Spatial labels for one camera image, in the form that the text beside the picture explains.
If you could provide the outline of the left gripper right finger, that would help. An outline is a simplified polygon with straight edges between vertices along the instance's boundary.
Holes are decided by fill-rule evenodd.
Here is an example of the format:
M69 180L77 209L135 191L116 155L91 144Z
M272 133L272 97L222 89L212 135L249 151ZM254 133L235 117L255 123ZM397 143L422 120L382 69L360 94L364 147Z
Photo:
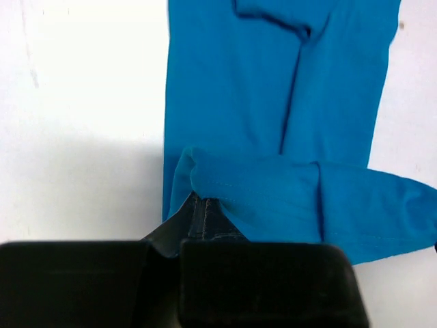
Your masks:
M180 248L183 327L368 327L354 270L327 244L247 241L197 200Z

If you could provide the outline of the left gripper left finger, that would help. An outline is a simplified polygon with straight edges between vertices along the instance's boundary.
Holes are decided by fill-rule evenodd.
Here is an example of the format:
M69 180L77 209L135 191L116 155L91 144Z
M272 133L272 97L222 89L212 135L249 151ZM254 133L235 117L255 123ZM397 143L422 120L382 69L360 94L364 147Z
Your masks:
M144 327L176 297L199 198L138 241L1 245L2 327Z

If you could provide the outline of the blue t-shirt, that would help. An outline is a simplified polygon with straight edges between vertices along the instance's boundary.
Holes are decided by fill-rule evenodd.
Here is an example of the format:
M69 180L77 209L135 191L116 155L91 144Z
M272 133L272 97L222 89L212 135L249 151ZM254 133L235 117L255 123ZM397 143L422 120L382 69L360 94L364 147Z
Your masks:
M168 6L164 219L195 194L354 264L436 243L436 190L367 166L398 1Z

